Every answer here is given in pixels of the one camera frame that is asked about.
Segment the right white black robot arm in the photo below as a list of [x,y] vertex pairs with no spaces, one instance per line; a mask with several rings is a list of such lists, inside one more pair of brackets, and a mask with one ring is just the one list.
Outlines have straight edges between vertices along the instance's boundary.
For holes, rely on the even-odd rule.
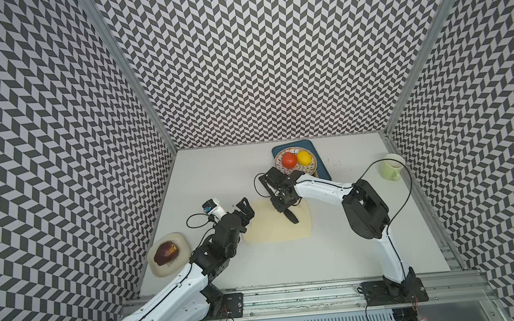
[[354,183],[324,180],[302,171],[286,175],[275,167],[258,174],[258,180],[267,191],[267,198],[278,213],[293,224],[298,219],[291,211],[303,199],[333,204],[345,213],[351,230],[358,236],[375,241],[380,251],[383,279],[395,285],[404,285],[415,274],[395,247],[390,232],[393,218],[389,207],[368,181],[359,178]]

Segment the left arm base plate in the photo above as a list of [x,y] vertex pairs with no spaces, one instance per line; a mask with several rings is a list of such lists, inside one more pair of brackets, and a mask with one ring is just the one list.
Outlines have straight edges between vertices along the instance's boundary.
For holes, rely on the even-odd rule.
[[244,313],[244,294],[240,292],[233,292],[223,294],[210,303],[210,309],[205,317],[205,320],[222,319],[227,317],[242,318]]

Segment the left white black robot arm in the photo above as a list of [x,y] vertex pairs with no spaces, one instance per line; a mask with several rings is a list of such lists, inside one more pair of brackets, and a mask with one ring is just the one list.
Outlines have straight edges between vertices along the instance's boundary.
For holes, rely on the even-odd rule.
[[121,321],[200,321],[211,306],[221,301],[223,293],[212,282],[235,257],[239,237],[247,231],[255,211],[247,198],[237,203],[231,213],[215,199],[208,200],[202,208],[214,223],[214,233],[201,240],[189,262],[170,284]]

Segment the cream cutting board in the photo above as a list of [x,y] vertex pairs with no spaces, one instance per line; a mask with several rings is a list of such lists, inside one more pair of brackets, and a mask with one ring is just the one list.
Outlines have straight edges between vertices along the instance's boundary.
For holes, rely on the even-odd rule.
[[286,242],[311,236],[312,214],[307,202],[302,200],[298,206],[290,208],[298,219],[297,224],[283,213],[278,213],[269,199],[254,200],[250,205],[255,216],[247,226],[246,233],[242,235],[246,243]]

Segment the black cleaver knife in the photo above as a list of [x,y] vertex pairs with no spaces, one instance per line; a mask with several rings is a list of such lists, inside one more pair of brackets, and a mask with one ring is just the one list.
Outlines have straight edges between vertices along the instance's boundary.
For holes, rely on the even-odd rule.
[[295,213],[293,213],[291,211],[290,208],[286,208],[284,211],[283,211],[283,214],[286,216],[286,218],[293,224],[298,224],[299,223],[299,220],[297,218],[297,216],[295,215]]

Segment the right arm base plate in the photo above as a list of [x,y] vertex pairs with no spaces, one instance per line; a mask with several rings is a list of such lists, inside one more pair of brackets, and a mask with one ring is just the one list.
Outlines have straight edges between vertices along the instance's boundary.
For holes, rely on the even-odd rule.
[[420,304],[429,301],[422,281],[417,277],[407,278],[398,284],[389,280],[363,282],[357,292],[365,297],[367,305]]

